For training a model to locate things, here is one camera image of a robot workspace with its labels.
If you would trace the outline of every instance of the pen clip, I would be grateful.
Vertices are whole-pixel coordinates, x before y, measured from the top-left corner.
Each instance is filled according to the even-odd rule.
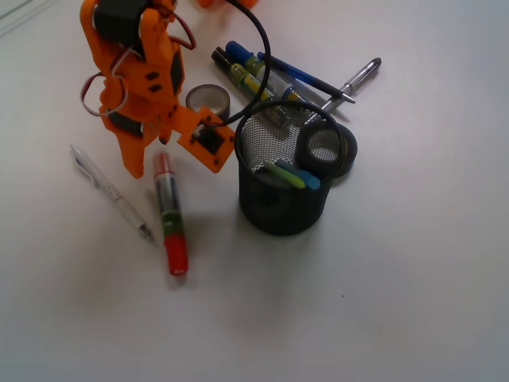
[[[96,181],[96,179],[94,178],[94,176],[89,173],[87,171],[87,169],[83,166],[83,164],[78,160],[78,158],[75,156],[74,157],[74,162],[76,163],[76,165],[78,166],[78,170],[85,176],[87,177],[88,179],[90,179],[90,181],[92,182],[92,184],[94,185],[94,187],[96,187],[97,189],[99,188],[99,183]]]

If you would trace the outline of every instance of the red wire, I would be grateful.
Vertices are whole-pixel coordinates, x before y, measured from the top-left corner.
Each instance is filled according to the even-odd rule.
[[[184,29],[185,33],[188,35],[189,42],[173,36],[169,36],[169,39],[173,42],[178,43],[179,45],[182,45],[184,48],[193,50],[196,47],[196,40],[194,38],[194,35],[192,34],[191,28],[189,28],[189,25],[187,25],[187,23],[178,14],[166,8],[165,6],[159,5],[157,6],[157,8],[163,18],[169,18],[171,16],[174,16],[177,19],[177,21],[182,25],[182,28]]]

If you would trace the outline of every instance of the mesh cup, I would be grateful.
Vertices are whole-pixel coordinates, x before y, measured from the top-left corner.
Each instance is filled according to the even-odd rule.
[[[317,177],[317,190],[275,185],[261,176],[265,162],[295,164],[297,139],[309,120],[322,129],[309,137],[307,149],[330,171]],[[239,202],[246,218],[260,230],[287,236],[305,231],[321,216],[334,175],[343,164],[344,134],[320,108],[295,101],[264,103],[250,111],[235,133],[239,160]]]

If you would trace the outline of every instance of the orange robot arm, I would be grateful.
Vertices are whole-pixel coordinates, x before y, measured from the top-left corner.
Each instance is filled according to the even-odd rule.
[[[175,20],[175,1],[143,3],[85,0],[82,5],[81,24],[106,77],[99,109],[103,123],[117,136],[124,166],[136,178],[143,175],[145,148],[157,137],[166,144],[173,130],[181,134],[184,148],[217,173],[233,151],[235,133],[227,126],[208,127],[222,121],[207,107],[196,113],[180,105],[182,41],[166,32]]]

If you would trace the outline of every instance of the marker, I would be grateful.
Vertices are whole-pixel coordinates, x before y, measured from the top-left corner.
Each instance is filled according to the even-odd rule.
[[[265,162],[263,165],[265,169],[273,173],[274,175],[277,175],[281,179],[284,179],[288,183],[290,183],[293,187],[298,189],[305,189],[305,183],[302,179],[300,179],[297,175],[294,175],[293,173],[286,171],[285,169],[282,169],[279,166],[276,166],[272,162]]]
[[[291,172],[293,175],[297,175],[302,181],[305,183],[306,187],[310,189],[319,189],[321,186],[321,181],[317,177],[315,177],[312,173],[305,170],[300,170],[295,166],[290,165],[284,159],[278,159],[276,161],[276,166],[281,167],[282,169]]]
[[[212,54],[212,59],[215,61],[217,66],[223,70],[223,72],[227,73],[231,82],[247,94],[248,98],[253,99],[256,96],[262,84],[260,81],[254,78],[242,65],[233,64],[227,53],[219,47],[216,48]],[[266,88],[262,94],[260,103],[273,101],[275,99],[276,97],[274,93]],[[276,110],[278,113],[278,117],[276,119],[280,119],[280,121],[275,122],[285,123],[285,121],[287,121],[289,118],[288,115],[280,107],[276,107]]]
[[[169,273],[173,276],[182,276],[189,269],[188,252],[177,182],[171,170],[168,153],[162,152],[153,156],[153,180],[156,185],[161,224],[165,234]]]
[[[259,60],[253,53],[248,52],[243,46],[241,46],[241,44],[236,41],[228,42],[226,45],[226,52],[234,62],[241,64],[259,81],[263,80],[263,76],[265,74],[265,63]],[[292,84],[289,84],[276,72],[270,72],[267,87],[281,99],[307,102],[304,98],[297,94]]]
[[[258,53],[258,58],[260,60],[263,60],[265,57],[264,53]],[[341,90],[334,88],[333,86],[327,84],[326,82],[317,79],[314,76],[309,75],[306,72],[303,72],[300,69],[295,68],[294,66],[287,64],[286,62],[283,62],[275,57],[271,57],[271,64],[274,66],[275,69],[281,70],[283,73],[286,73],[292,77],[297,78],[298,80],[301,80],[302,82],[313,86],[314,88],[321,90],[324,93],[327,93],[334,98],[342,99],[343,101],[349,102],[349,103],[355,103],[356,101],[349,95],[344,94]]]

